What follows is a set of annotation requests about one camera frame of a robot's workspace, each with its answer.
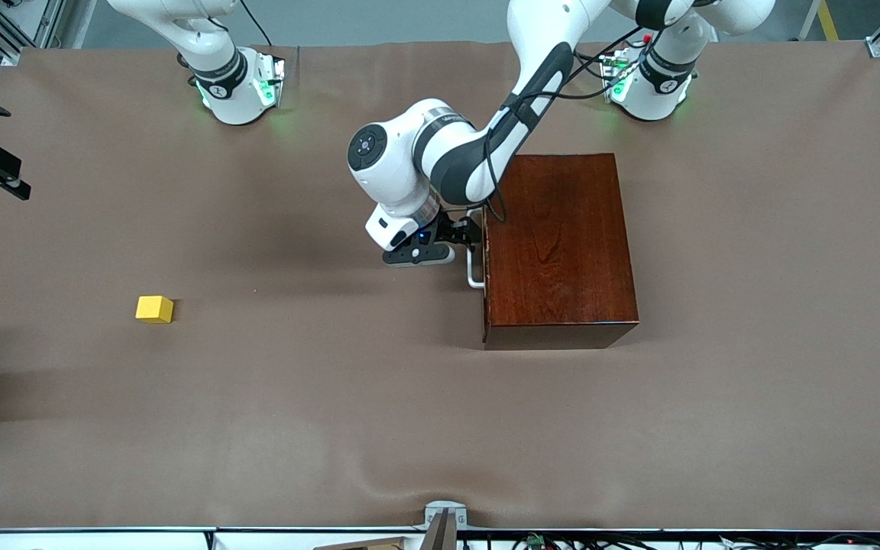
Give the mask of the wooden drawer with white handle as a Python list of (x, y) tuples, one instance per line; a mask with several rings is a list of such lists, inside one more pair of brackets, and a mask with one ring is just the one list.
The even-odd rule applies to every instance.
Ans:
[(479, 238), (467, 251), (467, 284), (480, 292), (482, 314), (482, 341), (487, 340), (488, 332), (488, 296), (486, 290), (487, 268), (487, 234), (485, 208), (468, 209), (467, 216), (478, 226)]

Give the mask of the yellow wooden block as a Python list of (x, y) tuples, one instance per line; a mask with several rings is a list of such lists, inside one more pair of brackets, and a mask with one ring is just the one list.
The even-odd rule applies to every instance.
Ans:
[(170, 324), (173, 321), (174, 301), (165, 296), (140, 296), (135, 318), (151, 325)]

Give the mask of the dark brown wooden cabinet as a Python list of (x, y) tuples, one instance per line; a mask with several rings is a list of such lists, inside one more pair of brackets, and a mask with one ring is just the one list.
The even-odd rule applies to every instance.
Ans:
[(484, 219), (484, 347), (604, 349), (639, 324), (616, 157), (518, 154)]

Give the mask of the brown table cover sheet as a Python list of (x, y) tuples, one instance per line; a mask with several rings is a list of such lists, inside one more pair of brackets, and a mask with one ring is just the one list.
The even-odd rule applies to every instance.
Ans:
[[(200, 108), (173, 53), (0, 70), (0, 526), (880, 530), (880, 59), (713, 43), (680, 111), (559, 101), (611, 152), (640, 325), (485, 351), (462, 264), (390, 269), (347, 143), (423, 98), (486, 121), (506, 43), (305, 48), (282, 108)], [(173, 321), (135, 318), (140, 296)]]

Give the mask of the brown cardboard piece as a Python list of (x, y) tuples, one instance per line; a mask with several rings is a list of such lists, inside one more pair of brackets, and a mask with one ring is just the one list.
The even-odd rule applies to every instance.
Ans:
[(346, 541), (332, 545), (316, 546), (313, 550), (406, 550), (404, 536), (387, 537), (387, 539), (369, 539)]

